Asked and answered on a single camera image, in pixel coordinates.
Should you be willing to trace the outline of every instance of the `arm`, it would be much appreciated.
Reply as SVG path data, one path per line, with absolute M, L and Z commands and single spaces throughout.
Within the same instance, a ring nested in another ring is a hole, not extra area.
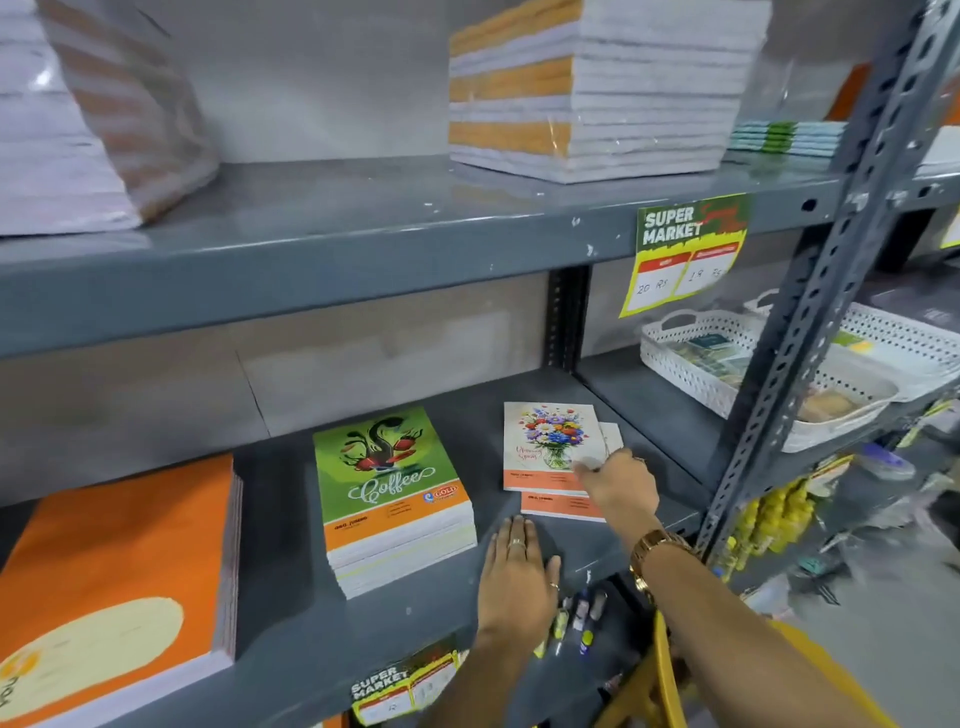
M 420 728 L 493 728 L 557 612 L 560 557 L 543 568 L 537 529 L 521 516 L 504 521 L 487 548 L 477 595 L 477 636 L 467 660 Z
M 627 551 L 662 528 L 657 484 L 620 449 L 577 475 Z M 643 578 L 714 719 L 735 728 L 876 728 L 871 718 L 692 554 L 656 546 Z

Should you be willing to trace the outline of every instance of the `gold wristwatch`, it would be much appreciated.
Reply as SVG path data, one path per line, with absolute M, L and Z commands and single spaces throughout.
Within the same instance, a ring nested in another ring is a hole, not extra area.
M 676 546 L 682 548 L 687 553 L 693 553 L 693 549 L 690 548 L 683 536 L 664 531 L 662 528 L 655 528 L 636 542 L 634 550 L 630 552 L 630 573 L 634 576 L 636 587 L 647 595 L 651 603 L 653 603 L 654 598 L 653 595 L 650 594 L 647 582 L 643 580 L 643 560 L 650 551 L 661 544 Z

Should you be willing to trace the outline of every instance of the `green notebook cover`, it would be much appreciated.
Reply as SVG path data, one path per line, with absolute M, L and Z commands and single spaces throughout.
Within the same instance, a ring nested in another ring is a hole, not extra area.
M 327 550 L 468 500 L 422 407 L 317 432 L 313 445 Z

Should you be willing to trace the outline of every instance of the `white plastic basket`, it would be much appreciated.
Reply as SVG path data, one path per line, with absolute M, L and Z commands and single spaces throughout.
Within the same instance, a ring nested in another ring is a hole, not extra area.
M 743 307 L 766 317 L 777 290 L 761 293 Z M 896 384 L 900 393 L 894 401 L 915 400 L 960 376 L 960 334 L 860 303 L 850 304 L 840 327 L 873 347 L 868 352 L 837 344 L 831 348 L 854 353 L 864 368 Z
M 692 317 L 682 324 L 681 315 Z M 674 311 L 640 330 L 640 358 L 657 374 L 667 379 L 696 401 L 721 417 L 730 415 L 736 388 L 688 362 L 664 344 L 688 341 L 707 333 L 721 333 L 745 352 L 756 348 L 763 321 L 731 311 Z M 897 385 L 889 379 L 859 366 L 859 357 L 837 348 L 831 350 L 814 377 L 817 389 L 834 389 L 860 406 L 853 412 L 824 423 L 796 421 L 783 445 L 784 452 L 799 452 L 857 429 L 876 418 L 897 395 Z

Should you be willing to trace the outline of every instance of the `human hand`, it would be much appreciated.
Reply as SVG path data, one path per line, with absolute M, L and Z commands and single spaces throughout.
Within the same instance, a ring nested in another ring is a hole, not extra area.
M 597 472 L 583 463 L 574 463 L 573 471 L 628 551 L 650 531 L 662 528 L 657 481 L 629 448 L 614 452 Z
M 560 556 L 543 567 L 537 527 L 506 519 L 491 539 L 477 594 L 477 642 L 493 641 L 528 656 L 557 613 Z

